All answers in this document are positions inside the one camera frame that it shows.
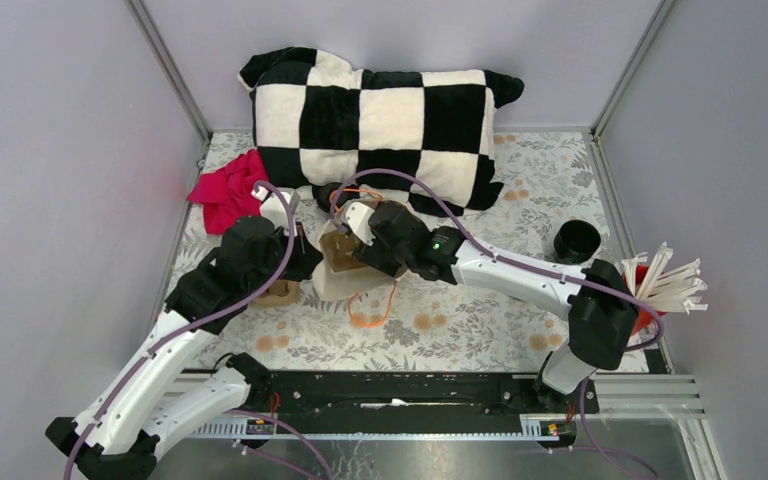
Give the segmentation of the brown paper bag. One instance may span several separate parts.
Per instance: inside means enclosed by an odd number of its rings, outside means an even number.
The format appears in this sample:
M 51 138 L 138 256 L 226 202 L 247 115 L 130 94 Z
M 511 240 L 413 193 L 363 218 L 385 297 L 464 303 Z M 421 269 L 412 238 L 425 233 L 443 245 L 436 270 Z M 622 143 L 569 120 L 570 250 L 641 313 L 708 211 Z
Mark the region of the brown paper bag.
M 393 312 L 400 278 L 407 272 L 403 268 L 393 278 L 352 256 L 357 246 L 362 246 L 354 236 L 341 234 L 327 221 L 317 233 L 316 247 L 322 252 L 323 260 L 313 272 L 314 289 L 322 301 L 347 301 L 349 322 L 354 327 L 376 328 L 385 324 Z M 373 299 L 371 313 L 353 309 L 353 302 L 368 292 L 391 287 L 386 307 Z

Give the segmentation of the brown cardboard cup carrier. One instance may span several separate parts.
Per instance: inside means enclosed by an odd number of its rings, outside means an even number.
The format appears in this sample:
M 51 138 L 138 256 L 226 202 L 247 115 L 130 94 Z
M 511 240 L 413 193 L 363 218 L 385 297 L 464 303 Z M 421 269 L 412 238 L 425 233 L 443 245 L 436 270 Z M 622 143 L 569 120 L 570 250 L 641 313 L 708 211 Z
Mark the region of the brown cardboard cup carrier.
M 252 303 L 262 308 L 283 308 L 296 303 L 300 292 L 299 282 L 278 280 Z

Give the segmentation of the black coffee cup lid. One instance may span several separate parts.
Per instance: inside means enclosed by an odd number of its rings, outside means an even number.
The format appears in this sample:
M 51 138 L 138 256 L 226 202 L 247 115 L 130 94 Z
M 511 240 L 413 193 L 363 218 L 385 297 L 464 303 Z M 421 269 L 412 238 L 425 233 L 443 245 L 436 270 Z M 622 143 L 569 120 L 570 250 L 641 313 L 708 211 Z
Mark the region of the black coffee cup lid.
M 332 182 L 322 186 L 313 185 L 311 187 L 313 200 L 320 211 L 325 213 L 331 212 L 331 196 L 339 186 L 339 182 Z

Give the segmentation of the stack of black cups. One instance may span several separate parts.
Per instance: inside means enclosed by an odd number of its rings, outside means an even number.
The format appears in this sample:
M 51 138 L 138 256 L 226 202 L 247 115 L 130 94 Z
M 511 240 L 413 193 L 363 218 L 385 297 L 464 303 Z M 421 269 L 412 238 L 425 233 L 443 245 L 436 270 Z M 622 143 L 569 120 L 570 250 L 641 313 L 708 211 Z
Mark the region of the stack of black cups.
M 581 264 L 593 257 L 601 240 L 600 232 L 592 224 L 569 220 L 560 226 L 553 239 L 553 259 L 561 264 Z

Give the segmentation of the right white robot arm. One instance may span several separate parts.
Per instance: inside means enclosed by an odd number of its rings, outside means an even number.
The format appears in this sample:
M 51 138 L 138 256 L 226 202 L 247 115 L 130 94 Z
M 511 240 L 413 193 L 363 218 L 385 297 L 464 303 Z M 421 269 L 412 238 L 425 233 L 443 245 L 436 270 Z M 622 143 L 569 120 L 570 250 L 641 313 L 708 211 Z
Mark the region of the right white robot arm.
M 408 270 L 427 281 L 492 290 L 566 321 L 567 340 L 548 356 L 533 386 L 543 410 L 561 410 L 582 380 L 616 370 L 625 356 L 639 308 L 608 262 L 581 267 L 514 254 L 458 226 L 430 229 L 391 201 L 351 201 L 336 218 L 360 242 L 354 258 L 384 274 Z

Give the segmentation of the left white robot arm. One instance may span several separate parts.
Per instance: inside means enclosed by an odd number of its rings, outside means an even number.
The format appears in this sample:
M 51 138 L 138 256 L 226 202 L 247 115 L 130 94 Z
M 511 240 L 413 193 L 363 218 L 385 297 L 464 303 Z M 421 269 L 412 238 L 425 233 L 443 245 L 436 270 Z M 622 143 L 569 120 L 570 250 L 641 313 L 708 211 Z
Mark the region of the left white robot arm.
M 309 279 L 322 259 L 301 230 L 260 216 L 239 219 L 181 276 L 153 329 L 105 391 L 76 416 L 49 424 L 46 437 L 67 458 L 64 476 L 79 470 L 88 479 L 146 479 L 175 445 L 220 414 L 272 404 L 270 371 L 245 353 L 231 355 L 177 399 L 161 399 L 258 295 L 281 280 Z

